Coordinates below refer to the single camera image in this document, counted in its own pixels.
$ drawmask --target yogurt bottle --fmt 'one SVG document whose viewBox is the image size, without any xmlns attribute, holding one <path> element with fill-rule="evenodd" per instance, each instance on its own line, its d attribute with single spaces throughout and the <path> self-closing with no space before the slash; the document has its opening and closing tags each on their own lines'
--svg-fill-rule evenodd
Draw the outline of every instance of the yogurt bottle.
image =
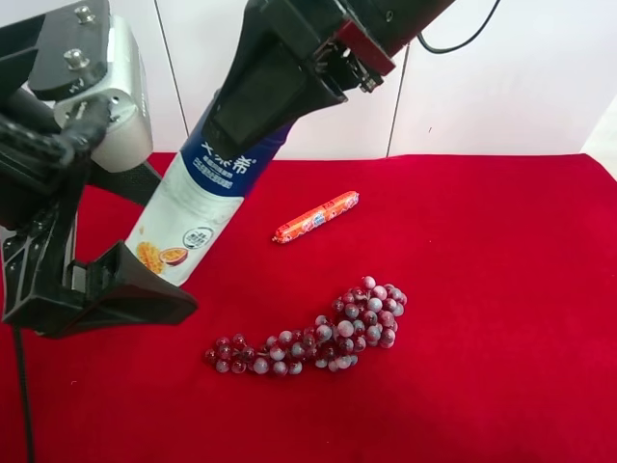
<svg viewBox="0 0 617 463">
<path fill-rule="evenodd" d="M 291 125 L 234 160 L 201 135 L 209 108 L 174 157 L 126 246 L 150 271 L 184 284 L 287 139 Z"/>
</svg>

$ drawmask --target cable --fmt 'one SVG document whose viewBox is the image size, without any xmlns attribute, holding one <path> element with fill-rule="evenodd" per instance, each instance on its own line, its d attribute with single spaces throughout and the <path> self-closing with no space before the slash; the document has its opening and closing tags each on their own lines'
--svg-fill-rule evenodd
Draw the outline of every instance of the cable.
<svg viewBox="0 0 617 463">
<path fill-rule="evenodd" d="M 491 20 L 491 18 L 493 17 L 493 14 L 495 13 L 495 10 L 497 9 L 497 7 L 499 6 L 499 3 L 501 2 L 501 0 L 495 0 L 495 4 L 493 5 L 493 8 L 491 9 L 491 12 L 489 13 L 489 15 L 487 16 L 486 20 L 484 21 L 484 23 L 480 26 L 480 28 L 476 31 L 475 34 L 473 34 L 471 37 L 469 37 L 466 41 L 464 41 L 463 43 L 460 43 L 456 46 L 451 46 L 449 48 L 433 48 L 431 45 L 429 45 L 426 40 L 424 39 L 424 36 L 422 35 L 422 33 L 420 32 L 417 35 L 417 39 L 419 40 L 419 42 L 422 44 L 422 46 L 426 49 L 426 51 L 429 51 L 431 53 L 434 53 L 436 55 L 443 55 L 445 53 L 450 53 L 452 51 L 456 51 L 456 50 L 460 50 L 461 48 L 463 48 L 464 46 L 469 45 L 470 43 L 472 43 L 473 41 L 475 41 L 478 36 L 480 34 L 482 34 L 482 31 L 484 31 L 484 28 L 487 26 L 487 24 L 489 23 L 489 21 Z"/>
<path fill-rule="evenodd" d="M 17 374 L 19 379 L 19 389 L 21 392 L 21 407 L 23 409 L 23 420 L 26 431 L 26 454 L 28 463 L 35 463 L 35 436 L 32 428 L 32 412 L 30 400 L 28 398 L 28 380 L 26 377 L 26 356 L 23 349 L 21 331 L 13 327 L 13 343 L 15 347 L 15 357 L 17 359 Z"/>
</svg>

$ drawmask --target table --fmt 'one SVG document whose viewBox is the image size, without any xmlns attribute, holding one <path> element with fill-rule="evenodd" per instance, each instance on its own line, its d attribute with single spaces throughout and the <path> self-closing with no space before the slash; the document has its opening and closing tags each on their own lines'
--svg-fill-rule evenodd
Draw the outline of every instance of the table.
<svg viewBox="0 0 617 463">
<path fill-rule="evenodd" d="M 352 211 L 270 241 L 348 190 Z M 77 257 L 139 210 L 89 189 Z M 201 363 L 218 336 L 308 326 L 366 274 L 409 296 L 393 349 L 283 379 Z M 200 301 L 186 322 L 25 335 L 39 462 L 614 462 L 616 275 L 617 183 L 585 155 L 274 162 L 185 286 Z M 9 334 L 0 449 L 16 463 Z"/>
</svg>

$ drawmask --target grape bunch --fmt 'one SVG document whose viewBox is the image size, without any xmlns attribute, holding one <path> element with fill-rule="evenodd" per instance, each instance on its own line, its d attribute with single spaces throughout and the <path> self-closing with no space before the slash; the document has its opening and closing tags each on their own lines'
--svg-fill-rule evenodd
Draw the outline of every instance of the grape bunch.
<svg viewBox="0 0 617 463">
<path fill-rule="evenodd" d="M 367 346 L 390 349 L 398 323 L 405 312 L 407 296 L 394 285 L 377 285 L 372 277 L 362 278 L 337 298 L 333 316 L 319 315 L 304 330 L 283 331 L 255 349 L 243 335 L 218 338 L 203 359 L 220 373 L 232 371 L 277 376 L 300 374 L 315 365 L 330 371 L 348 369 L 358 362 Z"/>
</svg>

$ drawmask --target orange sausage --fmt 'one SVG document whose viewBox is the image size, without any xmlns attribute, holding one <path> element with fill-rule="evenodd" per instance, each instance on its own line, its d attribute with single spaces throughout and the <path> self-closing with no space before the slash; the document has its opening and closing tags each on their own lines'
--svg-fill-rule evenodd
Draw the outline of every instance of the orange sausage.
<svg viewBox="0 0 617 463">
<path fill-rule="evenodd" d="M 359 198 L 357 192 L 348 191 L 279 227 L 272 240 L 288 243 L 348 211 L 358 203 Z"/>
</svg>

